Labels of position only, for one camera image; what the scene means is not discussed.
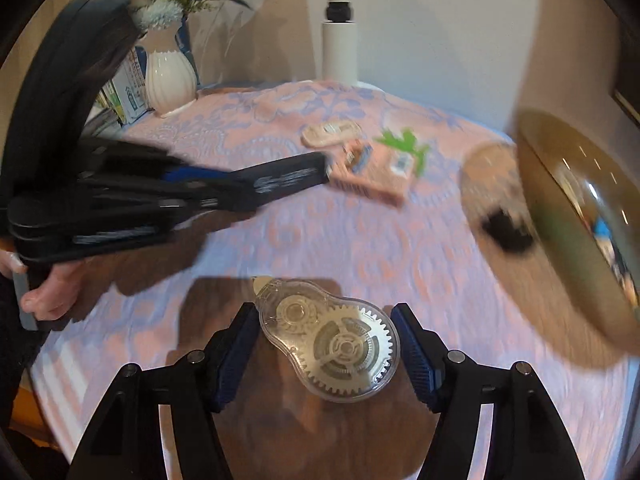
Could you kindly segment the person left hand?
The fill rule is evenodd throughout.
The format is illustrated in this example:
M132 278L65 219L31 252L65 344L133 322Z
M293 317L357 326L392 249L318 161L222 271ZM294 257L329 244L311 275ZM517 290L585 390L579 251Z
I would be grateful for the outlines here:
M76 304L84 281L85 261L56 264L47 279L36 289L16 300L13 278L27 272L17 254L1 251L1 322L17 321L18 309L35 315L38 321L55 321Z

